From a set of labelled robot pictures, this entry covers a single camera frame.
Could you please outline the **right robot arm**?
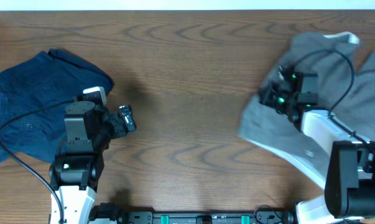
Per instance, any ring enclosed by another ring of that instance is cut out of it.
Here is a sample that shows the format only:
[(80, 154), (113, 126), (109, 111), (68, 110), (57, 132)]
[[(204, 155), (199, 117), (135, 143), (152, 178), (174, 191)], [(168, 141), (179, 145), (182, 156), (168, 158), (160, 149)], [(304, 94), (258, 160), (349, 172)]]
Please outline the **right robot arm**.
[(318, 106), (318, 76), (280, 67), (278, 79), (260, 92), (260, 104), (274, 108), (329, 156), (321, 197), (295, 207), (295, 223), (348, 223), (375, 217), (375, 141), (356, 134)]

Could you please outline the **grey shorts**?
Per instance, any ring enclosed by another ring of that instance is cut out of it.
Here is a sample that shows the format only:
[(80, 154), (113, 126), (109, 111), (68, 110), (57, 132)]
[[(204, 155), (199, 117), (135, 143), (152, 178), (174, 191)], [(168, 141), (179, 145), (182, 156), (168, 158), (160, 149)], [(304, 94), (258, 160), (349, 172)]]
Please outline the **grey shorts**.
[[(263, 85), (277, 78), (280, 66), (295, 65), (300, 72), (317, 73), (319, 105), (330, 109), (341, 99), (333, 109), (336, 117), (358, 134), (375, 141), (375, 52), (369, 54), (355, 72), (353, 82), (346, 62), (353, 58), (359, 44), (360, 39), (350, 32), (297, 34)], [(257, 94), (252, 96), (241, 115), (239, 137), (280, 156), (324, 188), (329, 155), (294, 127), (286, 115), (260, 104)]]

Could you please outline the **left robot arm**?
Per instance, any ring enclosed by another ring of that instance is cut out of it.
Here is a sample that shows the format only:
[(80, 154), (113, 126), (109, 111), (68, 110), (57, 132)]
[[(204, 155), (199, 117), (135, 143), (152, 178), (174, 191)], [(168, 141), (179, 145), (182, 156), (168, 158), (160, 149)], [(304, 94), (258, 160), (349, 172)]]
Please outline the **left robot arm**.
[(112, 203), (95, 205), (104, 169), (103, 152), (113, 139), (136, 130), (132, 108), (110, 113), (101, 104), (77, 101), (65, 109), (67, 138), (50, 167), (51, 223), (127, 223), (128, 215)]

